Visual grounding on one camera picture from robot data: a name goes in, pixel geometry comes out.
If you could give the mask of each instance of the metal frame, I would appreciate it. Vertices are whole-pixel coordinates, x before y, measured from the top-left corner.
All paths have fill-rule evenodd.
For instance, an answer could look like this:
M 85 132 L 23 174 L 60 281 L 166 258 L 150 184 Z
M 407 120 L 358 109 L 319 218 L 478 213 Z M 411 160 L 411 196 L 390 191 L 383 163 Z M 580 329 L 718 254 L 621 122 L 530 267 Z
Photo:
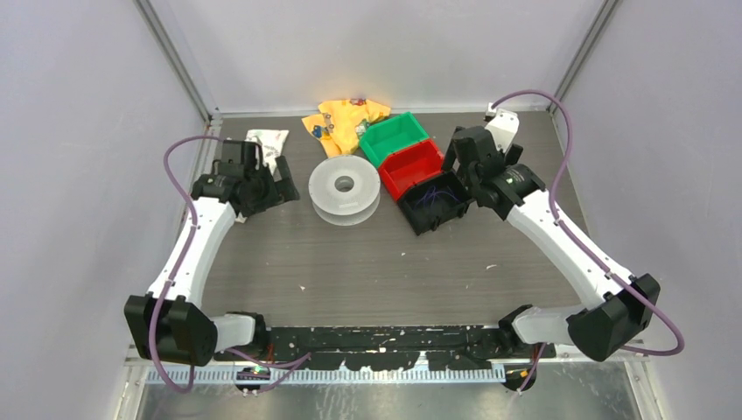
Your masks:
M 149 367 L 129 367 L 129 374 L 123 386 L 123 393 L 118 409 L 115 411 L 114 420 L 130 420 L 137 417 L 139 404 L 144 397 L 144 384 L 149 371 Z
M 590 29 L 587 31 L 582 44 L 577 49 L 575 57 L 572 59 L 570 66 L 567 67 L 567 73 L 564 74 L 562 81 L 559 82 L 559 87 L 556 88 L 554 96 L 559 101 L 562 101 L 569 92 L 572 83 L 574 83 L 579 74 L 579 71 L 582 69 L 582 66 L 587 61 L 588 57 L 590 57 L 590 52 L 592 52 L 592 49 L 598 43 L 600 35 L 603 34 L 603 31 L 606 29 L 608 23 L 613 17 L 613 13 L 616 11 L 616 8 L 621 4 L 621 2 L 622 0 L 603 1 L 603 4 L 600 6 L 600 10 L 598 10 L 598 14 L 592 20 Z M 549 105 L 548 108 L 546 108 L 546 110 L 554 115 L 557 112 L 557 107 L 552 103 L 551 105 Z
M 165 1 L 158 1 L 158 0 L 133 0 L 136 7 L 141 11 L 142 17 L 146 24 L 150 27 L 152 34 L 155 37 L 155 40 L 160 44 L 162 47 L 163 53 L 167 60 L 170 62 L 173 70 L 175 71 L 176 75 L 178 76 L 178 79 L 180 80 L 181 84 L 185 88 L 186 92 L 188 93 L 189 97 L 191 98 L 191 101 L 193 102 L 193 105 L 196 107 L 196 109 L 201 114 L 201 117 L 204 118 L 205 121 L 208 121 L 210 117 L 213 116 L 213 114 L 216 114 L 219 112 L 218 104 L 215 103 L 214 99 L 211 97 L 211 94 L 208 92 L 208 86 L 206 86 L 206 82 L 203 80 L 203 77 L 200 74 L 200 71 L 196 65 L 195 59 L 187 50 L 187 45 L 180 45 L 179 48 L 181 51 L 179 51 L 178 48 L 176 48 L 175 43 L 173 43 L 173 38 L 183 38 L 183 37 L 174 37 L 175 34 L 173 34 L 173 30 L 171 29 L 170 32 L 168 32 L 165 29 L 165 25 L 163 24 L 163 19 L 165 18 L 162 16 L 163 12 L 172 13 L 172 11 L 169 9 Z M 607 27 L 608 23 L 610 22 L 611 17 L 613 16 L 613 13 L 616 11 L 616 8 L 621 4 L 622 0 L 604 0 L 603 4 L 601 4 L 600 9 L 598 10 L 598 13 L 596 14 L 595 18 L 592 20 L 590 29 L 585 34 L 582 43 L 580 44 L 580 47 L 577 49 L 569 67 L 567 67 L 567 71 L 565 72 L 562 80 L 559 83 L 559 86 L 556 88 L 555 96 L 560 101 L 567 95 L 572 83 L 574 82 L 575 78 L 577 77 L 580 69 L 587 61 L 588 57 L 590 56 L 590 52 L 595 47 L 596 43 L 598 42 L 600 35 L 603 33 L 605 28 Z M 160 13 L 156 11 L 153 3 L 157 3 L 157 8 L 160 10 Z M 185 58 L 188 58 L 188 62 L 190 64 L 187 65 L 184 61 Z M 525 108 L 525 109 L 514 109 L 514 110 L 534 110 L 533 108 Z M 556 112 L 556 107 L 551 104 L 547 107 L 547 110 L 554 115 Z M 401 112 L 406 111 L 414 111 L 417 113 L 433 113 L 433 112 L 466 112 L 466 111 L 480 111 L 479 109 L 471 109 L 471 108 L 415 108 L 415 109 L 399 109 Z M 314 112 L 313 110 L 306 110 L 306 111 L 286 111 L 286 112 L 256 112 L 256 113 L 230 113 L 223 115 L 224 118 L 245 118 L 245 117 L 258 117 L 258 116 L 305 116 L 311 112 Z
M 645 366 L 645 369 L 647 371 L 648 386 L 654 394 L 654 403 L 657 406 L 660 417 L 663 419 L 671 418 L 671 410 L 667 406 L 668 399 L 662 392 L 662 385 L 657 379 L 657 365 L 649 364 Z
M 652 386 L 651 375 L 648 368 L 650 363 L 626 362 L 626 374 L 633 398 L 639 408 L 639 414 L 642 420 L 664 420 L 666 417 L 662 414 L 659 405 L 659 398 Z
M 204 98 L 201 95 L 199 89 L 193 83 L 192 76 L 188 73 L 186 65 L 183 63 L 178 50 L 175 48 L 171 37 L 168 35 L 165 26 L 163 25 L 160 17 L 158 16 L 155 8 L 152 6 L 150 0 L 134 0 L 134 4 L 142 14 L 142 18 L 147 26 L 150 27 L 152 35 L 155 40 L 162 48 L 165 58 L 170 63 L 172 69 L 178 77 L 178 80 L 183 85 L 183 88 L 188 93 L 188 97 L 191 98 L 191 102 L 199 111 L 201 118 L 204 121 L 209 121 L 211 113 L 204 102 Z

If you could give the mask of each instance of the yellow cloth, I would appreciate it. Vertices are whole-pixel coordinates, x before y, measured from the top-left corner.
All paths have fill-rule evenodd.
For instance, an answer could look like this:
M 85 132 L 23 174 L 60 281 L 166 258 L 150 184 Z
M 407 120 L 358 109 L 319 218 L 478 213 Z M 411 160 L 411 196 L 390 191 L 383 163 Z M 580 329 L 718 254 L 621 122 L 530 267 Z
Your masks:
M 386 118 L 389 111 L 390 107 L 364 99 L 324 101 L 319 104 L 321 114 L 302 118 L 302 123 L 332 158 L 353 154 L 368 125 Z

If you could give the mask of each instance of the metal floor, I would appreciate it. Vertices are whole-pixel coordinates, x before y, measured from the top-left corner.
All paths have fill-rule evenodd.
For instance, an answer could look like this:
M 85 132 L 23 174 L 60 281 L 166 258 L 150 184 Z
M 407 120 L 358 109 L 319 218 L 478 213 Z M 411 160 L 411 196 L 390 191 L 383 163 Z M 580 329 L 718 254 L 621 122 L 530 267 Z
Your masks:
M 457 125 L 483 123 L 480 113 L 416 117 L 442 151 Z M 520 118 L 521 162 L 548 184 L 562 158 L 550 116 Z M 324 222 L 307 184 L 325 153 L 300 117 L 228 118 L 220 135 L 243 139 L 248 129 L 290 130 L 283 154 L 302 199 L 229 231 L 206 283 L 208 315 L 259 312 L 273 326 L 465 325 L 493 324 L 524 304 L 578 302 L 536 245 L 475 204 L 463 219 L 418 237 L 382 188 L 369 220 L 353 227 Z M 239 156 L 229 149 L 222 155 Z M 561 190 L 561 207 L 583 226 L 569 177 Z
M 497 383 L 286 385 L 242 398 L 233 386 L 199 386 L 178 395 L 147 386 L 138 420 L 505 419 L 512 393 Z M 623 363 L 545 363 L 509 420 L 635 420 L 641 414 Z

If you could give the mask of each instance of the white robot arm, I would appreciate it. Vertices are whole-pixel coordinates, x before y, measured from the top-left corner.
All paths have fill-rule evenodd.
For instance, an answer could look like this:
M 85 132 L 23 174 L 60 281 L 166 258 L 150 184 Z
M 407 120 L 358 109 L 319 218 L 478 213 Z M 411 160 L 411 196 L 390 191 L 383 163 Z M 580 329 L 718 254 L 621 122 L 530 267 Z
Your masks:
M 487 108 L 487 125 L 457 127 L 443 169 L 459 162 L 457 175 L 480 207 L 492 208 L 501 219 L 523 232 L 562 272 L 580 304 L 541 309 L 525 305 L 500 321 L 512 332 L 514 345 L 554 343 L 577 346 L 595 361 L 643 331 L 652 312 L 614 282 L 555 222 L 549 192 L 543 182 L 517 161 L 522 147 L 513 143 L 518 129 L 515 113 Z M 633 287 L 655 304 L 660 286 L 649 275 L 635 277 L 613 261 L 556 207 L 559 220 L 576 239 L 609 265 L 611 272 L 631 280 Z
M 267 339 L 262 316 L 236 312 L 209 318 L 200 309 L 201 299 L 216 252 L 235 224 L 237 214 L 249 217 L 286 201 L 298 200 L 298 191 L 285 158 L 276 159 L 281 175 L 276 181 L 263 163 L 260 144 L 225 143 L 239 144 L 242 160 L 239 164 L 219 163 L 213 173 L 202 175 L 193 185 L 198 226 L 157 315 L 157 353 L 163 361 L 204 366 L 216 352 L 253 343 L 256 347 L 264 347 Z M 124 316 L 137 351 L 145 359 L 151 357 L 147 335 L 153 308 L 169 280 L 168 270 L 180 257 L 192 225 L 189 214 L 186 228 L 147 294 L 130 296 L 124 306 Z

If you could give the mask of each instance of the purple cable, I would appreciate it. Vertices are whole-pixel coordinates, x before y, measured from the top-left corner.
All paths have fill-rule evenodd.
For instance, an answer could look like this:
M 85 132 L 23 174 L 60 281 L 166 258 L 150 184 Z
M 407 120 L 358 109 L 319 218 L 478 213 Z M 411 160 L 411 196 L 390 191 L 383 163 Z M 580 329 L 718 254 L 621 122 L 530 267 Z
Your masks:
M 670 350 L 650 350 L 634 346 L 623 346 L 622 348 L 624 350 L 642 353 L 650 356 L 672 356 L 675 354 L 679 354 L 685 348 L 685 338 L 683 337 L 683 334 L 680 332 L 680 329 L 675 325 L 675 323 L 672 322 L 672 320 L 670 320 L 670 318 L 663 311 L 661 311 L 654 304 L 652 304 L 652 302 L 649 302 L 637 290 L 631 287 L 626 280 L 612 273 L 610 267 L 608 267 L 607 264 L 601 261 L 600 258 L 587 247 L 587 245 L 580 241 L 579 238 L 575 236 L 575 234 L 570 230 L 569 227 L 567 227 L 567 225 L 563 221 L 559 220 L 559 215 L 557 214 L 557 188 L 559 187 L 559 181 L 562 180 L 564 171 L 566 171 L 567 169 L 567 161 L 569 160 L 570 154 L 572 153 L 572 120 L 570 118 L 570 113 L 567 112 L 567 109 L 554 95 L 535 89 L 519 90 L 518 92 L 507 94 L 499 100 L 495 101 L 490 109 L 496 109 L 498 105 L 502 104 L 504 101 L 522 95 L 542 96 L 554 103 L 556 107 L 559 108 L 560 111 L 562 111 L 562 115 L 564 116 L 564 123 L 567 129 L 567 140 L 566 145 L 564 146 L 564 159 L 559 165 L 559 170 L 556 172 L 554 181 L 551 183 L 551 188 L 549 189 L 549 208 L 551 209 L 551 213 L 554 215 L 554 222 L 559 225 L 564 233 L 570 237 L 572 242 L 574 242 L 578 248 L 580 248 L 587 256 L 589 256 L 590 259 L 593 260 L 600 267 L 601 270 L 603 270 L 606 274 L 610 273 L 611 279 L 613 281 L 619 284 L 619 286 L 621 286 L 621 288 L 623 288 L 625 291 L 628 291 L 633 297 L 636 298 L 636 300 L 645 305 L 654 315 L 657 316 L 657 318 L 659 318 L 666 326 L 668 326 L 669 330 L 675 335 L 675 339 L 677 340 L 677 345 L 675 346 L 675 348 Z
M 174 284 L 173 280 L 175 279 L 175 276 L 178 274 L 178 270 L 180 270 L 180 266 L 183 264 L 183 260 L 186 259 L 186 254 L 188 253 L 188 249 L 191 247 L 191 243 L 193 242 L 193 237 L 196 235 L 196 230 L 198 230 L 199 226 L 199 216 L 196 213 L 196 206 L 193 204 L 193 200 L 191 199 L 191 196 L 188 195 L 188 192 L 180 185 L 178 180 L 175 178 L 175 175 L 172 173 L 172 170 L 170 169 L 170 155 L 172 151 L 177 149 L 181 144 L 186 144 L 190 142 L 194 142 L 197 140 L 214 140 L 217 142 L 223 141 L 223 139 L 217 137 L 217 136 L 191 136 L 184 138 L 183 140 L 177 141 L 173 143 L 164 153 L 163 156 L 163 165 L 164 165 L 164 171 L 167 173 L 167 178 L 172 182 L 172 185 L 175 187 L 175 189 L 178 191 L 178 194 L 180 194 L 180 197 L 183 198 L 185 201 L 185 205 L 188 207 L 188 212 L 191 214 L 191 230 L 188 232 L 188 237 L 185 238 L 185 243 L 183 244 L 183 248 L 180 250 L 180 254 L 178 255 L 178 258 L 175 260 L 175 263 L 172 265 L 172 268 L 170 269 L 170 274 L 168 275 L 167 281 L 164 283 L 163 289 L 160 292 L 160 296 L 157 298 L 157 302 L 155 302 L 155 307 L 152 310 L 152 315 L 150 319 L 150 330 L 148 334 L 148 345 L 150 347 L 150 357 L 152 358 L 152 363 L 155 365 L 155 369 L 157 370 L 157 373 L 162 378 L 165 385 L 170 387 L 172 390 L 180 393 L 180 394 L 187 394 L 191 392 L 191 389 L 193 389 L 193 378 L 195 376 L 195 366 L 191 366 L 190 374 L 188 375 L 188 384 L 185 386 L 185 388 L 181 388 L 176 384 L 171 377 L 167 374 L 165 371 L 165 367 L 163 367 L 162 361 L 160 360 L 160 356 L 158 353 L 158 341 L 157 341 L 157 328 L 158 328 L 158 318 L 160 315 L 160 311 L 162 311 L 162 305 L 165 301 L 165 297 L 167 296 L 167 292 L 170 290 L 170 287 Z M 266 387 L 265 390 L 271 390 L 276 387 L 276 385 L 280 382 L 282 382 L 286 376 L 293 373 L 295 367 L 303 363 L 307 358 L 309 358 L 310 354 L 308 353 L 303 358 L 299 360 L 294 360 L 291 363 L 286 363 L 285 365 L 267 365 L 263 364 L 246 354 L 239 352 L 234 349 L 228 349 L 227 351 L 231 351 L 234 354 L 237 354 L 243 358 L 245 358 L 248 361 L 252 361 L 255 364 L 258 364 L 260 366 L 264 366 L 266 368 L 280 368 L 280 367 L 286 367 L 286 368 L 293 368 L 289 371 L 285 376 L 282 376 L 278 381 L 273 382 L 268 387 Z
M 460 199 L 457 199 L 456 196 L 453 195 L 450 192 L 447 192 L 447 191 L 437 191 L 436 186 L 433 185 L 430 188 L 428 188 L 428 191 L 425 192 L 425 195 L 421 199 L 419 199 L 417 201 L 417 203 L 415 204 L 415 206 L 413 208 L 417 208 L 417 206 L 419 206 L 420 203 L 423 203 L 424 205 L 430 207 L 430 206 L 433 205 L 433 203 L 435 203 L 436 199 L 438 197 L 440 197 L 441 195 L 447 195 L 447 196 L 451 197 L 452 199 L 454 199 L 457 203 L 460 203 L 461 202 Z
M 529 384 L 531 381 L 531 376 L 533 376 L 533 373 L 536 372 L 536 367 L 538 366 L 538 361 L 541 359 L 541 356 L 543 354 L 543 349 L 546 348 L 546 343 L 541 344 L 541 348 L 538 349 L 538 353 L 536 354 L 534 358 L 533 367 L 528 371 L 528 376 L 526 376 L 526 379 L 523 381 L 520 387 L 513 393 L 513 396 L 510 397 L 510 401 L 507 402 L 507 407 L 505 408 L 505 418 L 510 418 L 510 410 L 513 408 L 513 403 L 515 402 L 515 398 L 517 398 L 521 392 L 526 388 L 526 385 Z
M 235 356 L 242 357 L 246 361 L 252 361 L 257 366 L 262 366 L 262 367 L 268 368 L 268 369 L 286 369 L 286 368 L 292 368 L 294 365 L 297 365 L 297 364 L 300 365 L 301 363 L 299 363 L 299 361 L 302 361 L 302 363 L 304 363 L 304 361 L 306 360 L 306 357 L 308 357 L 310 355 L 310 353 L 307 353 L 304 356 L 302 356 L 301 359 L 296 359 L 296 360 L 290 361 L 288 363 L 278 363 L 278 364 L 276 364 L 276 363 L 264 363 L 262 361 L 259 361 L 258 359 L 255 359 L 255 358 L 252 358 L 252 357 L 246 355 L 245 353 L 237 350 L 236 348 L 228 348 L 227 350 L 225 350 L 225 352 L 234 354 Z

